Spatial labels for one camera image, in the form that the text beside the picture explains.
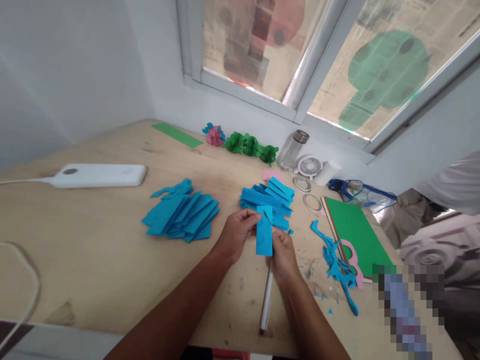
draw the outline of glass bottle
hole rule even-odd
[[[292,166],[295,165],[295,160],[299,156],[302,147],[307,143],[309,138],[310,135],[308,135],[305,131],[295,131],[290,143],[286,148],[286,151],[282,154],[281,159],[278,161],[278,166],[280,169],[288,171]]]

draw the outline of small fan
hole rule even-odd
[[[313,180],[314,176],[317,175],[323,167],[324,165],[318,157],[313,154],[308,154],[298,160],[298,166],[293,172],[295,174],[300,173],[303,176],[309,177],[310,180]]]

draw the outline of forearm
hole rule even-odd
[[[281,283],[280,291],[302,359],[350,360],[301,276]]]
[[[105,359],[178,359],[230,266],[211,251]]]

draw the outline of white power bank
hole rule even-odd
[[[144,165],[68,164],[48,182],[56,188],[101,188],[140,185],[147,173]]]

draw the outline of window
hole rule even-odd
[[[177,0],[177,13],[186,79],[370,153],[480,55],[480,0]]]

